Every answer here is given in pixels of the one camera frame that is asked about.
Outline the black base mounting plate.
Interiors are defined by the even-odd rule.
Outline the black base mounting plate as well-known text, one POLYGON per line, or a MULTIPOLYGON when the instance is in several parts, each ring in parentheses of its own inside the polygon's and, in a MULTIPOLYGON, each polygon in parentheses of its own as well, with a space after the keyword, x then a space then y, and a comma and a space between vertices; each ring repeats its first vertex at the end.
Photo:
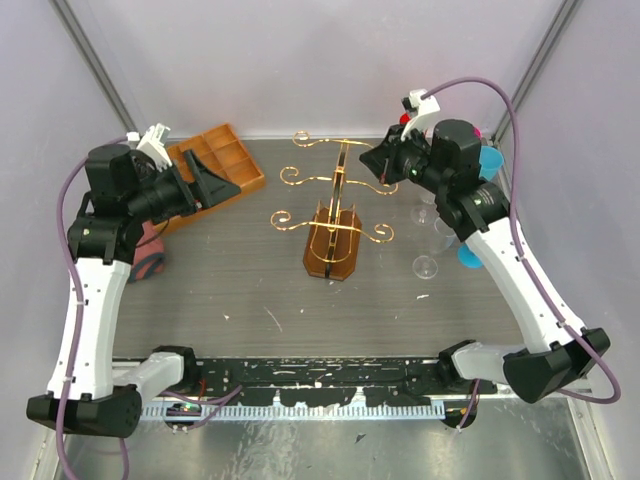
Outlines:
POLYGON ((447 384, 437 363, 420 357, 208 358, 193 379, 169 388, 183 395, 221 398, 236 387, 233 405, 346 406, 358 392, 367 407, 428 406, 441 395, 472 393, 474 383, 447 384))

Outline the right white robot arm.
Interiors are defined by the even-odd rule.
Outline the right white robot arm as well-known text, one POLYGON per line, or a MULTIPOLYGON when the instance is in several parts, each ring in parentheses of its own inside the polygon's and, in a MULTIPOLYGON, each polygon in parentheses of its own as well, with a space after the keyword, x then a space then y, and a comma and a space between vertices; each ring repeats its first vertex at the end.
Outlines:
POLYGON ((603 329, 586 327, 559 296, 510 220, 503 190, 481 176, 480 154, 473 126, 449 119, 436 124, 430 139, 395 124, 360 160, 382 183, 409 180, 434 194, 439 217, 481 260, 521 331, 520 345, 465 340, 442 351, 442 388, 459 394, 481 379, 535 403, 584 378, 611 341, 603 329))

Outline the clear wine glass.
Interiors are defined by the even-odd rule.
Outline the clear wine glass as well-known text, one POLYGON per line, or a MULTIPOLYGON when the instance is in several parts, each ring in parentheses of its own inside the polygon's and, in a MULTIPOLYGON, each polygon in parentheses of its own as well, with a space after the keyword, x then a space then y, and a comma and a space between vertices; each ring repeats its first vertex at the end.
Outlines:
POLYGON ((438 212, 435 203, 435 195, 422 191, 419 194, 420 203, 414 206, 410 212, 411 220, 421 226, 433 225, 438 218, 438 212))
POLYGON ((457 235, 441 218, 434 221, 427 229, 423 242, 423 252, 413 261, 414 274, 423 280, 429 280, 438 273, 436 257, 451 247, 457 235))

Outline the clear front wine glass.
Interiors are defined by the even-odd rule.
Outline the clear front wine glass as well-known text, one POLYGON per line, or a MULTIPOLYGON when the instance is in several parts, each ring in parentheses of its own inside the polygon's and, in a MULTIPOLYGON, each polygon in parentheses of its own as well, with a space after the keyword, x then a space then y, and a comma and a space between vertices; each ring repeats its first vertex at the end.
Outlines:
POLYGON ((451 247, 457 235, 441 218, 434 221, 427 229, 423 242, 423 252, 413 261, 414 274, 423 280, 429 280, 438 273, 436 257, 451 247))

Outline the wooden compartment tray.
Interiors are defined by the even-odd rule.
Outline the wooden compartment tray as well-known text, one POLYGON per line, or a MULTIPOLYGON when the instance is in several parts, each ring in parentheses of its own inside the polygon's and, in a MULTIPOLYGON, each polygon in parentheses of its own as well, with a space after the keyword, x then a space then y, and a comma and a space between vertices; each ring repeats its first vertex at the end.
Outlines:
POLYGON ((174 216, 169 223, 161 222, 155 226, 155 230, 164 235, 169 235, 205 218, 216 210, 230 206, 262 189, 266 184, 263 171, 229 123, 220 124, 167 147, 169 157, 178 167, 183 179, 191 182, 194 177, 184 158, 184 153, 187 150, 192 150, 213 173, 238 185, 241 188, 241 193, 220 205, 198 212, 193 216, 174 216))

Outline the light blue plastic wine glass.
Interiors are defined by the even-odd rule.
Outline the light blue plastic wine glass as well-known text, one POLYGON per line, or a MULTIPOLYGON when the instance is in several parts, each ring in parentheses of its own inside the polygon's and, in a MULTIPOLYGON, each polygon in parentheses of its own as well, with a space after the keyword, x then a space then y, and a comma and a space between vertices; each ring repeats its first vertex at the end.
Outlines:
POLYGON ((480 157, 480 176, 488 181, 493 180, 504 164, 503 154, 491 146, 482 146, 480 157))

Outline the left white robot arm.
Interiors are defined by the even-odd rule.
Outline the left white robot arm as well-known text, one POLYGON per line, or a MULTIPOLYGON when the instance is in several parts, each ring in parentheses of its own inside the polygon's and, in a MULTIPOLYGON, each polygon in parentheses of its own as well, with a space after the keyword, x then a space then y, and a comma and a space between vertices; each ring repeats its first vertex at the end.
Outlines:
POLYGON ((27 417, 58 433, 127 438, 143 406, 161 393, 194 393, 200 368, 192 348, 160 346, 120 377, 112 372, 122 294, 147 222, 187 217, 240 194, 193 151, 186 182, 165 156, 112 143, 82 163, 90 189, 76 219, 61 228, 70 296, 58 362, 44 394, 29 399, 27 417))

